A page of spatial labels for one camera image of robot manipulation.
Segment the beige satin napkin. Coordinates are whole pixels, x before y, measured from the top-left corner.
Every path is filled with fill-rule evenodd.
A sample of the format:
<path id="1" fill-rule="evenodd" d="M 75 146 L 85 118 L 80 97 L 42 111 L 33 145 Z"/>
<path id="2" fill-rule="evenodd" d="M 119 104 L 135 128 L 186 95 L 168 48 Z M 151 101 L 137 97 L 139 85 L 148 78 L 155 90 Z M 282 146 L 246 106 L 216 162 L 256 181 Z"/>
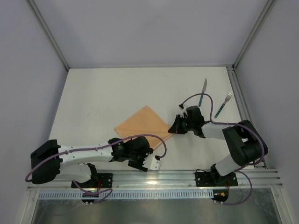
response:
<path id="1" fill-rule="evenodd" d="M 169 125 L 154 110 L 145 106 L 116 126 L 114 130 L 122 138 L 152 134 L 165 141 L 172 136 L 168 133 L 169 128 Z"/>

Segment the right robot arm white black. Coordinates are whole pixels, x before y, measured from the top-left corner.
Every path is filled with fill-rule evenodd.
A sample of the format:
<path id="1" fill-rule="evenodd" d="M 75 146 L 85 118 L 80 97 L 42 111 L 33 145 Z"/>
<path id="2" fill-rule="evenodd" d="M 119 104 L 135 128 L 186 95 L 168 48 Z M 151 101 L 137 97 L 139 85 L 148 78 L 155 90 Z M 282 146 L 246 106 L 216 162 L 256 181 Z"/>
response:
<path id="1" fill-rule="evenodd" d="M 198 106 L 190 106 L 182 115 L 177 115 L 168 133 L 186 134 L 189 131 L 200 138 L 224 140 L 229 150 L 229 155 L 212 165 L 209 171 L 195 171 L 198 187 L 237 186 L 234 171 L 268 153 L 267 145 L 250 121 L 243 120 L 232 125 L 215 124 L 204 120 Z"/>

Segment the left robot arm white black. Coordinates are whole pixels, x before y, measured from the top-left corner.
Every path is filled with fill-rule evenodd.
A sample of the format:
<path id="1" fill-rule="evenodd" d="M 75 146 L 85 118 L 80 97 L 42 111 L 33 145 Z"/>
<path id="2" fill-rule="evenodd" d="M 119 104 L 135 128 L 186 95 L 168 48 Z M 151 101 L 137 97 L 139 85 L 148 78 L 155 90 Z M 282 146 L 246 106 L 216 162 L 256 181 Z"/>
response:
<path id="1" fill-rule="evenodd" d="M 55 179 L 89 187 L 98 182 L 95 162 L 127 162 L 132 168 L 148 171 L 154 150 L 145 136 L 112 138 L 92 146 L 63 146 L 48 140 L 31 153 L 31 171 L 25 181 L 44 184 Z"/>

